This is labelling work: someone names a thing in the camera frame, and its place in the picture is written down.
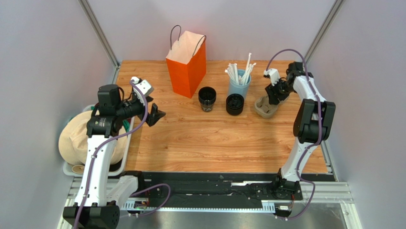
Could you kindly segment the pulp cup carrier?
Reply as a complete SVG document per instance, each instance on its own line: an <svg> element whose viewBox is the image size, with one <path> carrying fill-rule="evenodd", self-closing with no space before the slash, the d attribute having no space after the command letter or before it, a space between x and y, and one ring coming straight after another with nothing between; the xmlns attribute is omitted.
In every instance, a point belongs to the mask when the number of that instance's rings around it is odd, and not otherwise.
<svg viewBox="0 0 406 229"><path fill-rule="evenodd" d="M290 96L288 96L285 100L280 100L279 104L270 104L269 96L267 96L267 95L262 96L255 101L254 110L262 118L265 118L265 119L271 118L276 113L278 107L280 105L283 105L285 102L287 102L289 97Z"/></svg>

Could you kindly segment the orange paper bag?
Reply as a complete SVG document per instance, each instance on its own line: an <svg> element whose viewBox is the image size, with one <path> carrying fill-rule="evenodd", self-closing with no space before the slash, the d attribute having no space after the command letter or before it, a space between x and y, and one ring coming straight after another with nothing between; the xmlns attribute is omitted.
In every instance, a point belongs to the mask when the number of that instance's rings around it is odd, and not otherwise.
<svg viewBox="0 0 406 229"><path fill-rule="evenodd" d="M166 64L176 94L192 98L206 75L206 35L190 31L182 32L180 25L176 40L170 36L170 49Z"/></svg>

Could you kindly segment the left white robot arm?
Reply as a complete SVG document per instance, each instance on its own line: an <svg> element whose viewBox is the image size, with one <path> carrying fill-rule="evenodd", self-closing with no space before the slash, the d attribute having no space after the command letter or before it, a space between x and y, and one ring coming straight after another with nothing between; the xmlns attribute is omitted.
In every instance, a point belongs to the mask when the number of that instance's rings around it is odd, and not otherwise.
<svg viewBox="0 0 406 229"><path fill-rule="evenodd" d="M131 80L131 98L125 99L116 84L101 86L98 103L87 122L87 160L74 205L65 207L63 219L75 229L115 229L120 209L138 190L135 175L120 177L115 187L106 189L111 158L118 139L137 131L143 124L155 125L165 116L150 94L153 87L146 81Z"/></svg>

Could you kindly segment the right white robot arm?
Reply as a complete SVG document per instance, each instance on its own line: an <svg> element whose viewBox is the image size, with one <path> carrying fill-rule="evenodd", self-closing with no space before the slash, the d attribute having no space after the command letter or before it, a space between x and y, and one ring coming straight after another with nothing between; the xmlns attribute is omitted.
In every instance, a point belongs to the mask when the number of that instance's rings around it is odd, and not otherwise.
<svg viewBox="0 0 406 229"><path fill-rule="evenodd" d="M298 94L301 100L293 125L294 146L272 182L272 194L276 198L289 197L298 191L310 155L330 135L336 109L335 103L321 96L313 75L306 71L303 63L290 63L286 74L286 78L282 78L277 69L264 71L264 77L271 81L265 89L269 104L279 105L291 93Z"/></svg>

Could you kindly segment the black lid stack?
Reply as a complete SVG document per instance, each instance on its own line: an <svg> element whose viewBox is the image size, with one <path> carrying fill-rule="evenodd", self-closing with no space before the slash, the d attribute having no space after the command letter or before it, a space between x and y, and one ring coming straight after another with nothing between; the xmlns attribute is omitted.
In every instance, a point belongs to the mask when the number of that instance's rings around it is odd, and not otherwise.
<svg viewBox="0 0 406 229"><path fill-rule="evenodd" d="M244 97L231 94L226 98L226 111L230 115L240 115L244 109Z"/></svg>

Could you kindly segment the light blue straw holder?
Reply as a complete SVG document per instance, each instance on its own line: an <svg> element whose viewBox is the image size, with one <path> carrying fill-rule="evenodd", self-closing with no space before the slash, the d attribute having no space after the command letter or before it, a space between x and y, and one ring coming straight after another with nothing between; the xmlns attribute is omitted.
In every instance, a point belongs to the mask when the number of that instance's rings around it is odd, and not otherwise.
<svg viewBox="0 0 406 229"><path fill-rule="evenodd" d="M238 73L242 74L244 73L242 69L238 69ZM247 96L248 89L251 83L251 76L248 78L248 84L244 86L239 86L236 83L232 83L231 80L229 79L229 85L228 85L228 93L227 95L231 94L240 94L244 97L244 99Z"/></svg>

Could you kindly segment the beige hat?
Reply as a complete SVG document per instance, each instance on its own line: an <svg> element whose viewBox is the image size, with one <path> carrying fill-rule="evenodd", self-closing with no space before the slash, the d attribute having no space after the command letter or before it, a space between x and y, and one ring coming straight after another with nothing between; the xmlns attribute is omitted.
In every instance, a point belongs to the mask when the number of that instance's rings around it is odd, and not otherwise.
<svg viewBox="0 0 406 229"><path fill-rule="evenodd" d="M71 165L85 164L88 152L87 122L92 110L83 112L71 119L59 137L59 152L61 157ZM122 160L127 144L127 136L117 140L110 164Z"/></svg>

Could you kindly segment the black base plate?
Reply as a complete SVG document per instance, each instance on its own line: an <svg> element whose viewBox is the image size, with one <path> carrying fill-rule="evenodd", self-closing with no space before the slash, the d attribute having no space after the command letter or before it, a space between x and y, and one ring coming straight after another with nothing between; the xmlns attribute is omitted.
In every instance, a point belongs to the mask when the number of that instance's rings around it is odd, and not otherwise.
<svg viewBox="0 0 406 229"><path fill-rule="evenodd" d="M139 190L161 183L148 191L150 205L167 208L260 208L263 200L303 200L301 190L285 198L272 194L274 173L143 172Z"/></svg>

